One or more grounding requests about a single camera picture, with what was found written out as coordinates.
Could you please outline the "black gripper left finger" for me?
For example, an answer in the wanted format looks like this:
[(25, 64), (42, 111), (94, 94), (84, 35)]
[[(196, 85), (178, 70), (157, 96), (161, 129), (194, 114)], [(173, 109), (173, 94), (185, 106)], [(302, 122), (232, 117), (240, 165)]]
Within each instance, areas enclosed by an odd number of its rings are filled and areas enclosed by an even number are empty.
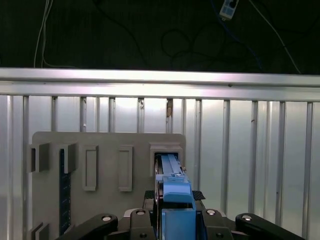
[(144, 194), (142, 208), (130, 209), (121, 219), (98, 214), (58, 237), (59, 240), (156, 240), (154, 191)]

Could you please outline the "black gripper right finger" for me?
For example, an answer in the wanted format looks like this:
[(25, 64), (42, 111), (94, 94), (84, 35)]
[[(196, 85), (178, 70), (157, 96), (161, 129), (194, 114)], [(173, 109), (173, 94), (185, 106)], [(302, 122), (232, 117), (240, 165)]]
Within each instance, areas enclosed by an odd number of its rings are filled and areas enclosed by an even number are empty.
[(205, 208), (201, 191), (194, 190), (197, 240), (302, 240), (303, 238), (253, 213), (240, 213), (234, 220), (223, 212)]

